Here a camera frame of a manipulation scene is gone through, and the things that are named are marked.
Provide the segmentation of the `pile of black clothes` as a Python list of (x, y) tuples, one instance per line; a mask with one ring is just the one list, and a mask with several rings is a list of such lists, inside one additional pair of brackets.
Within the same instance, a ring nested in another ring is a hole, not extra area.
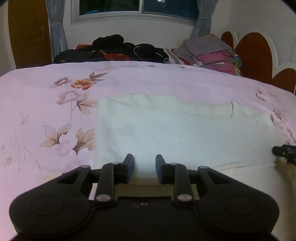
[(126, 42), (119, 34), (95, 39), (91, 45), (78, 45), (56, 55), (54, 64), (81, 63), (99, 61), (144, 61), (167, 63), (168, 54), (162, 48), (151, 44), (133, 44)]

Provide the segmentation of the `striped bed sheet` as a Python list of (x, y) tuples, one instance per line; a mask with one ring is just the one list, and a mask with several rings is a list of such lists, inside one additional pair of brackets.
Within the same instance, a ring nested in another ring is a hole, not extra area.
[(164, 48), (164, 52), (168, 55), (168, 59), (165, 60), (165, 63), (192, 66), (192, 64), (184, 58), (175, 55), (173, 49)]

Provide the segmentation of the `white knitted small garment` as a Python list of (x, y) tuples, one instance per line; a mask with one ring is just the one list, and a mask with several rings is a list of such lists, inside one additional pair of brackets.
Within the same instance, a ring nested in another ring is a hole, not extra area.
[(271, 149), (283, 141), (270, 116), (257, 108), (126, 94), (98, 101), (94, 166), (132, 154), (137, 179), (157, 177), (157, 155), (188, 169), (255, 166), (273, 162)]

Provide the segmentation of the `window with white frame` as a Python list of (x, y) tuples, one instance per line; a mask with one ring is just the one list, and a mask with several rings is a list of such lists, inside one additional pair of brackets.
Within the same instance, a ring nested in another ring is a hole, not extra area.
[(71, 1), (71, 23), (114, 19), (159, 19), (194, 22), (198, 17), (196, 1), (175, 0), (89, 0)]

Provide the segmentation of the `grey curtain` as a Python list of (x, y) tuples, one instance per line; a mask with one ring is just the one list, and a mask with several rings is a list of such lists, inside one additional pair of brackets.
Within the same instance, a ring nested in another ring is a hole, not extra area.
[(191, 38), (210, 34), (211, 21), (218, 0), (197, 0), (198, 17), (191, 32)]
[(46, 0), (45, 3), (49, 20), (52, 59), (54, 59), (68, 49), (63, 27), (65, 1)]

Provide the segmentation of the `pink floral bed quilt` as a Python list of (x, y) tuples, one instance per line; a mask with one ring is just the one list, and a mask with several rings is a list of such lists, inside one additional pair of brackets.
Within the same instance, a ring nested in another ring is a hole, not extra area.
[[(1, 77), (1, 240), (16, 231), (9, 207), (20, 194), (80, 166), (95, 168), (98, 101), (126, 94), (171, 95), (183, 102), (228, 104), (267, 113), (295, 144), (295, 95), (256, 80), (200, 67), (148, 62), (85, 62), (23, 68)], [(267, 193), (279, 205), (273, 229), (295, 240), (295, 166), (273, 162), (216, 169)], [(158, 178), (131, 180), (156, 185)]]

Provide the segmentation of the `grey left curtain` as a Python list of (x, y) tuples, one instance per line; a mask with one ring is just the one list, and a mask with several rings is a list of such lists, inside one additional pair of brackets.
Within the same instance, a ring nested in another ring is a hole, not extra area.
[(63, 27), (65, 1), (46, 0), (45, 3), (49, 20), (52, 59), (54, 59), (68, 49)]

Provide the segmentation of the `brown wooden door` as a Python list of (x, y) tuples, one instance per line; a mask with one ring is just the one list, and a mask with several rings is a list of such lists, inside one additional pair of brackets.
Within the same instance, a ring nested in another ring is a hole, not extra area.
[(8, 24), (16, 68), (52, 63), (46, 2), (8, 1)]

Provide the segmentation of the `red white scalloped headboard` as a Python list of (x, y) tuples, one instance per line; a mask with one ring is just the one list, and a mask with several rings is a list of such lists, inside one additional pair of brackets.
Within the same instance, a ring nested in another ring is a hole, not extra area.
[(239, 55), (240, 75), (295, 94), (295, 63), (278, 63), (278, 53), (269, 35), (253, 30), (238, 38), (225, 30), (221, 40)]

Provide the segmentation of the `grey right curtain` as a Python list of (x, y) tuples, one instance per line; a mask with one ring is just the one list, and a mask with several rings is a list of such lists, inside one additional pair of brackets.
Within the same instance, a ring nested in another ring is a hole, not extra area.
[(198, 17), (191, 32), (191, 38), (210, 34), (211, 21), (218, 0), (197, 0)]

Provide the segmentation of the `stack of folded clothes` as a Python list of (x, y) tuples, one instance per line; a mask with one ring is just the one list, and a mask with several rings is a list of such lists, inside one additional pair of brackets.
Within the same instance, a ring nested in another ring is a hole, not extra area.
[(232, 47), (215, 35), (193, 37), (171, 50), (186, 65), (240, 75), (241, 59)]

